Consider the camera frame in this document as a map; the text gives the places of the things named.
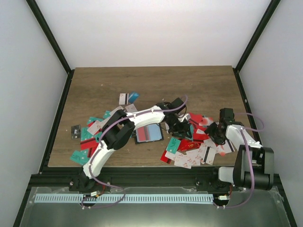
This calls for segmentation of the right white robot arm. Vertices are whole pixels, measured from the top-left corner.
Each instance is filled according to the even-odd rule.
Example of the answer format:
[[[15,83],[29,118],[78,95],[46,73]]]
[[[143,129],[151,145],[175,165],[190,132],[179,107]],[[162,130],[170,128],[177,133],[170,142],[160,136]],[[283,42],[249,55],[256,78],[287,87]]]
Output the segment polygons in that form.
[[[232,108],[220,109],[219,122],[205,133],[217,145],[231,142],[237,149],[233,167],[222,166],[210,179],[211,187],[222,190],[227,183],[237,187],[270,190],[274,183],[274,151],[254,140],[241,122],[235,121]]]

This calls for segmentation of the black leather card holder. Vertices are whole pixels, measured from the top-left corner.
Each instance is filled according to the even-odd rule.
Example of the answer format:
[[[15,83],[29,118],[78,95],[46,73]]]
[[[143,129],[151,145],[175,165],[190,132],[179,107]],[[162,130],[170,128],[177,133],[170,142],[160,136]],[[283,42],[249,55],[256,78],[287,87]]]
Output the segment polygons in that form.
[[[161,141],[164,140],[163,132],[160,124],[150,124],[145,126],[148,131],[148,140],[146,142],[138,142],[137,141],[137,129],[132,134],[132,137],[134,138],[135,144],[142,144],[142,143],[148,143],[148,142],[155,142],[155,141]]]

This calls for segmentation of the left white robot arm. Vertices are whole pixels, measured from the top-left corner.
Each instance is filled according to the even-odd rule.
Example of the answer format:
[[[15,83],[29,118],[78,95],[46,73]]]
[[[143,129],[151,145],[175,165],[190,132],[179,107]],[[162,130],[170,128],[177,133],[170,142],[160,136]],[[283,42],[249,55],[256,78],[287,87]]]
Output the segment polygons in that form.
[[[179,116],[185,109],[188,97],[185,100],[176,98],[174,101],[157,103],[151,108],[128,113],[117,110],[109,118],[102,128],[102,134],[96,151],[89,161],[82,167],[80,185],[86,191],[92,191],[96,185],[97,177],[109,157],[117,150],[124,147],[129,141],[132,133],[141,127],[151,124],[166,123],[168,132],[178,139],[190,138],[191,130],[189,114]]]

